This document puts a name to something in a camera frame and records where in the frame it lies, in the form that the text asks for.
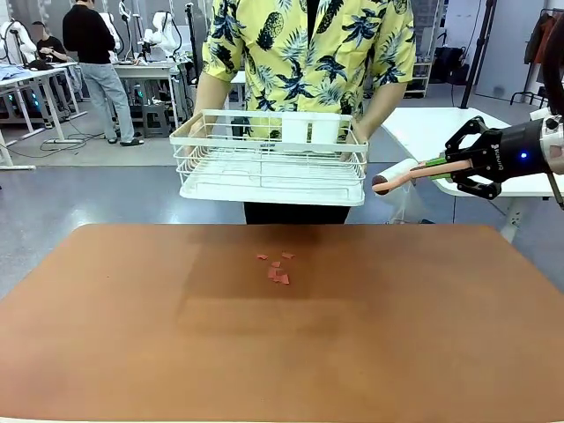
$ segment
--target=pineapple print shirt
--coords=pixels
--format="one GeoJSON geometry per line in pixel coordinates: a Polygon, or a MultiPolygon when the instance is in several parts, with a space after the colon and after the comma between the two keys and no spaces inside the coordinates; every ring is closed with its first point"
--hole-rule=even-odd
{"type": "Polygon", "coordinates": [[[368,73],[375,89],[412,80],[409,0],[320,0],[311,40],[307,0],[214,0],[213,13],[204,72],[230,82],[244,61],[248,110],[358,115],[368,73]]]}

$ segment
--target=man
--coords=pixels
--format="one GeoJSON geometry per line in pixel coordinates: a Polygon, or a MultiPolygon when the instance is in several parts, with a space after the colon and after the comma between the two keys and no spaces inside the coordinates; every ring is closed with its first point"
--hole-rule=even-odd
{"type": "MultiPolygon", "coordinates": [[[[370,139],[412,80],[409,0],[214,0],[213,10],[196,111],[222,108],[244,57],[248,110],[360,116],[372,59],[375,94],[360,119],[370,139]]],[[[248,224],[342,224],[348,212],[346,207],[245,203],[248,224]]]]}
{"type": "Polygon", "coordinates": [[[104,124],[110,144],[117,143],[112,115],[106,98],[112,100],[122,132],[121,145],[141,145],[135,138],[130,105],[123,85],[109,60],[109,50],[115,41],[104,19],[94,10],[94,0],[77,0],[63,19],[63,42],[69,51],[78,52],[80,69],[92,98],[92,103],[104,124]]]}
{"type": "Polygon", "coordinates": [[[69,58],[64,50],[63,44],[53,35],[49,35],[45,24],[41,21],[32,23],[33,32],[36,34],[37,53],[41,60],[52,63],[67,63],[69,58]]]}
{"type": "MultiPolygon", "coordinates": [[[[69,58],[67,52],[64,50],[63,44],[54,36],[49,35],[45,24],[39,20],[32,23],[33,36],[37,39],[37,53],[41,60],[49,63],[67,63],[69,58]]],[[[62,75],[56,75],[54,78],[49,79],[51,91],[55,95],[55,100],[59,110],[64,110],[65,106],[60,99],[60,95],[56,90],[56,85],[60,85],[63,89],[64,98],[67,103],[69,112],[75,113],[74,107],[68,103],[71,101],[71,91],[67,85],[66,78],[62,75]]]]}

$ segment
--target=orange table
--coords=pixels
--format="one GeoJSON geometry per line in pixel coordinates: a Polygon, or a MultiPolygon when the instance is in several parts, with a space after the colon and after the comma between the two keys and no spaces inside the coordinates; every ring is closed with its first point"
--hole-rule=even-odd
{"type": "Polygon", "coordinates": [[[563,354],[486,227],[85,226],[0,302],[0,416],[546,422],[563,354]]]}

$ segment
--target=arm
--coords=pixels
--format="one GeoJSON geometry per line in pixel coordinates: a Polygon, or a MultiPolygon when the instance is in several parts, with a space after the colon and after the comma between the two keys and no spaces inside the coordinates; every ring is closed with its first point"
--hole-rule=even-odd
{"type": "Polygon", "coordinates": [[[95,37],[100,37],[100,44],[108,51],[115,49],[114,36],[109,32],[104,18],[100,16],[97,11],[93,12],[94,34],[95,37]]]}
{"type": "Polygon", "coordinates": [[[67,57],[66,51],[64,51],[63,44],[56,39],[55,45],[51,49],[51,54],[55,56],[57,59],[62,60],[63,62],[68,62],[69,57],[67,57]]]}
{"type": "Polygon", "coordinates": [[[68,51],[78,51],[78,47],[77,44],[75,43],[75,37],[73,36],[74,34],[71,31],[70,28],[70,22],[67,19],[67,17],[65,16],[63,19],[63,43],[64,43],[64,47],[68,50],[68,51]]]}
{"type": "Polygon", "coordinates": [[[375,42],[372,66],[375,94],[359,122],[368,139],[404,98],[407,83],[413,78],[414,64],[415,36],[411,5],[408,2],[407,10],[398,14],[393,2],[390,2],[380,36],[375,42]]]}
{"type": "Polygon", "coordinates": [[[222,109],[231,90],[231,81],[241,67],[243,40],[240,26],[234,20],[234,4],[228,0],[214,0],[214,17],[210,35],[202,47],[204,70],[197,88],[194,113],[207,108],[222,109]],[[226,17],[233,19],[233,31],[225,25],[226,17]]]}

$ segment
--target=wire basket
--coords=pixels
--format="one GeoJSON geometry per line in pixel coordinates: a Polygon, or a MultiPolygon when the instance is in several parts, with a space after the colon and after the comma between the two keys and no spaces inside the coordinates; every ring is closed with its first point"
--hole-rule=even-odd
{"type": "MultiPolygon", "coordinates": [[[[324,122],[333,114],[308,114],[324,122]]],[[[351,116],[335,144],[287,142],[294,112],[204,110],[170,137],[186,198],[254,203],[364,204],[367,140],[351,116]]]]}

